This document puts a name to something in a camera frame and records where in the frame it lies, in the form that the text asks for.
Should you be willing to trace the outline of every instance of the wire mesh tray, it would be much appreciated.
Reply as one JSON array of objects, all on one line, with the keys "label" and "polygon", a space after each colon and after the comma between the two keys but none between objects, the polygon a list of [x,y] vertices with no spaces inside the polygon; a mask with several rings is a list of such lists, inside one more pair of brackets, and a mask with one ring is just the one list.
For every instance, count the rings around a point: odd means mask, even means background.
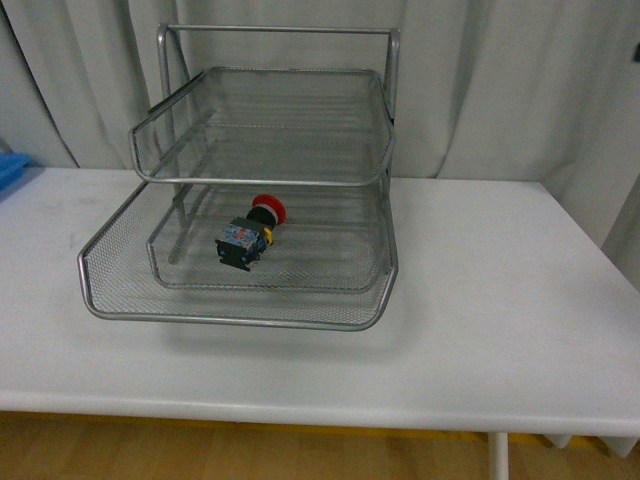
[{"label": "wire mesh tray", "polygon": [[381,183],[272,187],[288,219],[250,272],[220,264],[214,240],[263,187],[187,185],[174,198],[142,184],[78,256],[85,303],[106,319],[365,329],[397,273]]},{"label": "wire mesh tray", "polygon": [[393,130],[375,72],[213,68],[131,132],[147,181],[363,186]]}]

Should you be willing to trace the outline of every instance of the metal handle bar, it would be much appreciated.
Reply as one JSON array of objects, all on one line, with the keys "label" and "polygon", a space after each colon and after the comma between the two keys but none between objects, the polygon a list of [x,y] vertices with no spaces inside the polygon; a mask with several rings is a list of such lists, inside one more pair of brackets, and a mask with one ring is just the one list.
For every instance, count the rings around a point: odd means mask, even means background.
[{"label": "metal handle bar", "polygon": [[174,46],[178,53],[178,59],[185,78],[189,80],[187,62],[180,45],[179,31],[216,31],[216,32],[276,32],[276,33],[329,33],[347,35],[386,35],[387,57],[384,71],[384,91],[386,95],[389,116],[393,119],[396,109],[396,96],[398,91],[398,60],[400,55],[400,30],[397,28],[325,28],[325,27],[261,27],[261,26],[237,26],[237,25],[177,25],[160,24],[158,27],[158,60],[160,62],[160,80],[162,83],[162,95],[167,98],[171,95],[169,79],[169,62],[167,59],[167,35],[171,34]]}]

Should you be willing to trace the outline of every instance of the white table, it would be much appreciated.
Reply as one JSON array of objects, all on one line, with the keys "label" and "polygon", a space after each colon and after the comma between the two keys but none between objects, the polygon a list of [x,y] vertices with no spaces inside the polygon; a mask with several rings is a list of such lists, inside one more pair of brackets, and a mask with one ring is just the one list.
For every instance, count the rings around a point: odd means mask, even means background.
[{"label": "white table", "polygon": [[394,179],[396,286],[340,333],[93,317],[76,255],[138,183],[0,192],[0,409],[640,436],[640,294],[540,185]]}]

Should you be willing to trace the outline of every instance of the wooden floor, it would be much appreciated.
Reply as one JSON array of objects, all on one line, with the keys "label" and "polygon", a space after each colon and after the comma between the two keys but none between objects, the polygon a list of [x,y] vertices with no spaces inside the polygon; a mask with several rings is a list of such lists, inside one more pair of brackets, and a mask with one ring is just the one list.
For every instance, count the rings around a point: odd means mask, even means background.
[{"label": "wooden floor", "polygon": [[[640,479],[597,439],[513,436],[511,478]],[[0,479],[487,479],[484,435],[0,414]]]}]

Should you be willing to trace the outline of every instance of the lower mesh tray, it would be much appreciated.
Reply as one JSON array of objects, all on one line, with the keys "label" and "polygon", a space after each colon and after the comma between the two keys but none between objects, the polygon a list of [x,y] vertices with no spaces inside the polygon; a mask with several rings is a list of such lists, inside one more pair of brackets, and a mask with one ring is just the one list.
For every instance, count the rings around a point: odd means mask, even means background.
[{"label": "lower mesh tray", "polygon": [[[361,330],[396,276],[380,185],[298,188],[142,184],[78,257],[85,303],[107,319]],[[260,193],[287,221],[250,272],[219,262],[216,238]]]}]

